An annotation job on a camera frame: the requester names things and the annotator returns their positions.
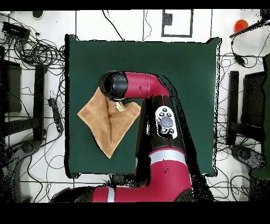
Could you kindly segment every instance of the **button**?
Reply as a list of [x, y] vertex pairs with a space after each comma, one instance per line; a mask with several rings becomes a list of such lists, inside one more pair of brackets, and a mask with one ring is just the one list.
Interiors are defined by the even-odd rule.
[[172, 127], [173, 121], [169, 117], [162, 117], [159, 124], [161, 125], [161, 127]]

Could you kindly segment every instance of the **table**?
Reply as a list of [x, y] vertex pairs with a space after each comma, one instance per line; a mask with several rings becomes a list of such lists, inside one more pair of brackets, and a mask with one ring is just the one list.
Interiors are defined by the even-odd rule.
[[[91, 130], [77, 113], [90, 100], [100, 76], [109, 70], [165, 75], [175, 85], [197, 150], [201, 173], [213, 168], [216, 50], [219, 38], [207, 43], [77, 41], [66, 36], [69, 49], [69, 95], [66, 102], [66, 174], [132, 174], [138, 119], [108, 159], [97, 147]], [[139, 105], [141, 99], [133, 99]]]

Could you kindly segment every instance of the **control buttons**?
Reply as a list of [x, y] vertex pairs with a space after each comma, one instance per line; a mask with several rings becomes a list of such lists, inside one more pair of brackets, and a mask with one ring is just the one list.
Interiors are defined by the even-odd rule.
[[155, 117], [157, 135], [168, 140], [175, 139], [178, 130], [172, 109], [167, 106], [160, 106], [155, 112]]
[[161, 127], [172, 127], [173, 121], [170, 117], [162, 117], [159, 124]]

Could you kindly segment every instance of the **cloth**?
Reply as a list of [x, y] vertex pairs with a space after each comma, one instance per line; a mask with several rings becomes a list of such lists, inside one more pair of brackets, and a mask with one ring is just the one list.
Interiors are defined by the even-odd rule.
[[78, 116], [90, 127], [101, 151], [111, 158], [125, 133], [140, 114], [135, 102], [123, 105], [102, 94], [99, 87]]

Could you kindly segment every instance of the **orange cup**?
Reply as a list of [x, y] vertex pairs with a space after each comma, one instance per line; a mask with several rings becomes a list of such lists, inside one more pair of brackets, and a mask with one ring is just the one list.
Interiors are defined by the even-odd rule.
[[248, 27], [248, 23], [245, 20], [238, 20], [234, 25], [234, 32], [239, 32]]

